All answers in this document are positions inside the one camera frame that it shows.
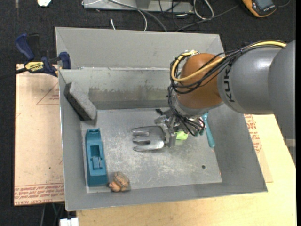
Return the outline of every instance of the table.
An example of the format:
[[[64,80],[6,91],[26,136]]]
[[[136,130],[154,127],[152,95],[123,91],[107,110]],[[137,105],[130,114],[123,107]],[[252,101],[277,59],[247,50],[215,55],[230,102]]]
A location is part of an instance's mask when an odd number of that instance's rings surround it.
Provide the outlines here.
[[[254,115],[273,182],[268,192],[77,211],[80,226],[294,226],[296,167],[273,115]]]

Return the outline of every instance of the orange multimeter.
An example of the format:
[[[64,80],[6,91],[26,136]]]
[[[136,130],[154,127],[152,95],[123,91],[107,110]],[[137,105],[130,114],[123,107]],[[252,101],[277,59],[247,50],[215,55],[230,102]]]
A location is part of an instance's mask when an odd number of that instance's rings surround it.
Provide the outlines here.
[[[275,12],[272,0],[242,0],[247,9],[256,17],[266,17]]]

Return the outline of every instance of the blue plastic object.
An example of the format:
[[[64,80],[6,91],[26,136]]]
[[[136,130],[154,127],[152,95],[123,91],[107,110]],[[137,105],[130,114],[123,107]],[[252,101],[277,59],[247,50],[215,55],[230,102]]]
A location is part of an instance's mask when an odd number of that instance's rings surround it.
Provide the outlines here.
[[[214,139],[213,139],[213,136],[211,134],[211,130],[209,128],[208,121],[207,121],[208,112],[206,112],[205,114],[203,114],[202,118],[203,118],[204,123],[205,123],[205,131],[206,131],[206,134],[207,134],[208,144],[209,144],[210,147],[215,147],[215,142],[214,142]]]
[[[109,180],[99,128],[87,130],[86,153],[88,186],[100,186],[107,184]]]

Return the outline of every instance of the black carpet floor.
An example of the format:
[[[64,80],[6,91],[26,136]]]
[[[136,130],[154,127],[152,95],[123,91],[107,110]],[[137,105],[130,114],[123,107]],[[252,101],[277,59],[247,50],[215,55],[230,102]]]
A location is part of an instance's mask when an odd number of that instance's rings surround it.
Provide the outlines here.
[[[116,29],[143,30],[144,21],[136,11],[95,11],[85,10],[82,0],[52,0],[47,8],[41,8],[37,0],[0,0],[0,76],[12,73],[15,64],[25,61],[14,45],[22,33],[38,33],[41,50],[49,57],[55,57],[55,27],[85,27],[112,29],[110,18]],[[239,48],[245,42],[276,39],[291,42],[296,38],[296,0],[273,0],[280,7],[266,18],[250,16],[241,6],[240,0],[209,0],[215,14],[235,7],[230,12],[211,21],[187,28],[190,33],[219,34],[225,51]],[[172,18],[170,13],[153,13],[169,32],[194,21],[192,16],[185,19]],[[148,31],[163,31],[152,17],[147,15]],[[13,206],[14,185],[14,137],[15,137],[15,91],[14,76],[0,80],[0,225],[40,225],[43,205],[31,207]]]

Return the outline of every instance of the walnut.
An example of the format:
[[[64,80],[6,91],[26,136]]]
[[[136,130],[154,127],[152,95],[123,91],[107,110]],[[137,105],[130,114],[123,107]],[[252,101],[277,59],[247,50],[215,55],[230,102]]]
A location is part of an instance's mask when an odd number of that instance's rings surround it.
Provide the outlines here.
[[[122,172],[118,171],[114,173],[113,181],[109,184],[110,189],[113,192],[125,191],[129,186],[129,179]]]

